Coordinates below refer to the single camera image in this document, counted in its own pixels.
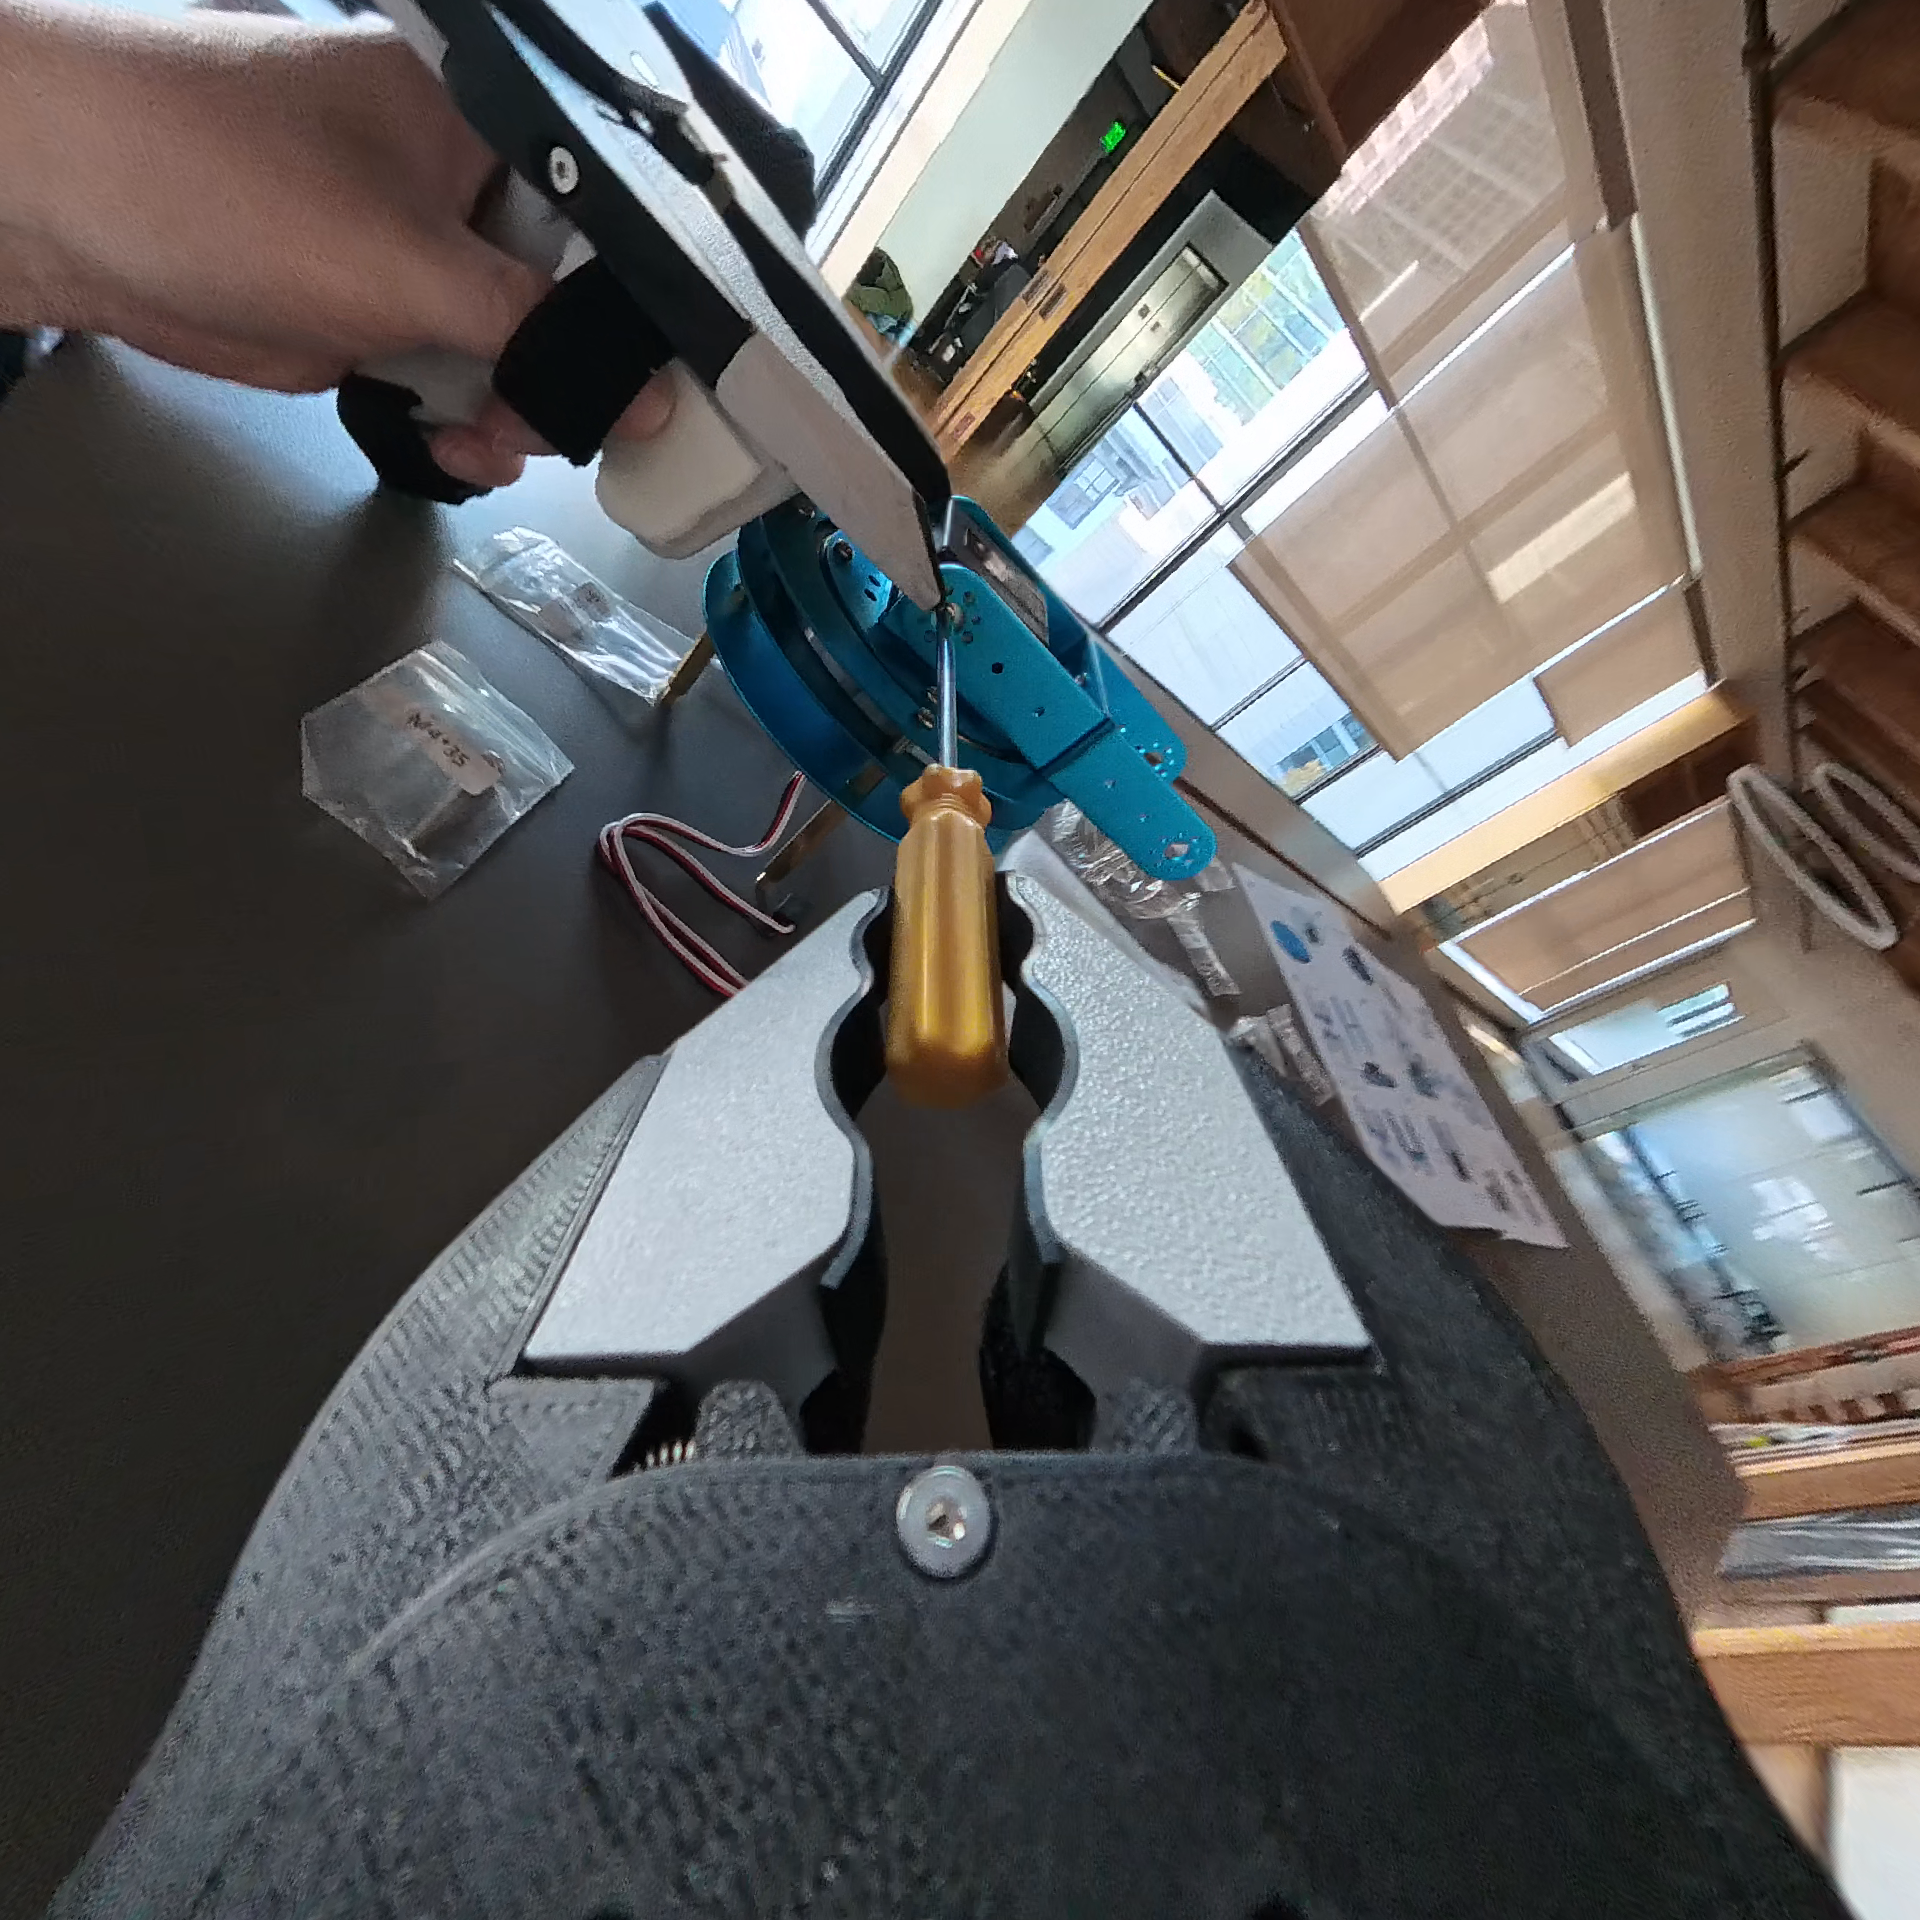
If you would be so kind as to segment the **person's left hand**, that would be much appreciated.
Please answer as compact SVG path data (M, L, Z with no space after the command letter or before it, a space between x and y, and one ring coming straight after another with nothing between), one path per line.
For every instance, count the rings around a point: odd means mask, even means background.
M4 332L266 393L495 364L550 293L472 226L495 176L393 33L3 7Z

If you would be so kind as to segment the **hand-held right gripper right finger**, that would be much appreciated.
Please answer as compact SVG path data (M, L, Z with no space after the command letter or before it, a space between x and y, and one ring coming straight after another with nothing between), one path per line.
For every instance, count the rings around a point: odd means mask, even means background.
M1010 1065L1041 1115L1006 1268L1025 1354L1198 1387L1375 1343L1228 1042L1043 883L1001 879Z

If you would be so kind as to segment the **dark grey desk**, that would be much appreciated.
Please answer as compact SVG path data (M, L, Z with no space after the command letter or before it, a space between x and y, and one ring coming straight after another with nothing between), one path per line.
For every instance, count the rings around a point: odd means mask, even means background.
M1022 1351L1033 1117L988 1449L865 1456L875 1361L526 1371L722 1001L515 626L463 655L582 771L467 881L303 797L441 536L320 403L70 345L4 405L4 1913L1833 1911L1522 1321L1230 1042L1370 1361Z

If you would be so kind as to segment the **blue toy robot arm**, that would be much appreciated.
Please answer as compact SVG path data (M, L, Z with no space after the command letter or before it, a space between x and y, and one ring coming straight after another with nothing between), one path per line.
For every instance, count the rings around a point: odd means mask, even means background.
M984 783L995 849L1071 802L1143 873L1193 881L1216 840L1177 794L1175 727L972 498L951 500L934 556L945 602L923 610L804 496L747 521L706 572L705 633L755 722L897 842L940 749L950 643L959 761Z

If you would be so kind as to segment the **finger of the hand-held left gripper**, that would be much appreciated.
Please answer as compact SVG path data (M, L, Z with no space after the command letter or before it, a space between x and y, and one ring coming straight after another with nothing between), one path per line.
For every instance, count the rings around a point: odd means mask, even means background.
M826 349L807 348L767 303L728 293L745 341L715 384L715 409L756 463L756 475L715 514L722 532L804 493L918 609L938 609L945 578L914 465L940 465L922 417L878 359L871 330L830 296L807 316L828 320Z

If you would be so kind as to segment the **yellow handled screwdriver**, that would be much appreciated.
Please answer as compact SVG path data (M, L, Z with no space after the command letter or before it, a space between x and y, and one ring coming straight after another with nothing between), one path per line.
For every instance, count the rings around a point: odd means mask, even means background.
M961 1112L1008 1076L993 807L959 755L959 612L935 624L935 760L903 791L884 1003L898 1095Z

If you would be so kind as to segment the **printed paper sheet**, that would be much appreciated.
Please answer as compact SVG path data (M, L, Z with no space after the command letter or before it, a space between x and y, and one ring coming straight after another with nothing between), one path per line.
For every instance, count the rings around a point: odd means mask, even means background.
M1434 1008L1321 896L1235 865L1362 1152L1434 1223L1569 1247Z

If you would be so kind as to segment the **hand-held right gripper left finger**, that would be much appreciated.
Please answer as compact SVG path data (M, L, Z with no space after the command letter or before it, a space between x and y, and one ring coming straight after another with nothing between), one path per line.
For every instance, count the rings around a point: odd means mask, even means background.
M536 1377L873 1378L892 899L855 896L665 1056L526 1344Z

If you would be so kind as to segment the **small clear zip bag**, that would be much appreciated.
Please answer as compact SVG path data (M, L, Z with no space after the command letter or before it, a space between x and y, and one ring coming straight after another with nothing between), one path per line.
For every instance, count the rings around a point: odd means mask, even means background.
M457 647L433 640L299 722L303 791L440 899L571 776L571 760Z
M1143 871L1088 817L1062 802L1041 823L1051 852L1080 879L1096 900L1130 922L1193 922L1203 896L1188 881L1167 881Z
M457 551L451 572L561 657L616 714L678 700L698 643L641 610L553 538L515 527Z
M1209 938L1198 896L1182 899L1175 911L1167 914L1163 927L1182 949L1188 972L1195 976L1207 997L1216 1001L1233 1001L1242 995L1240 980L1228 970Z

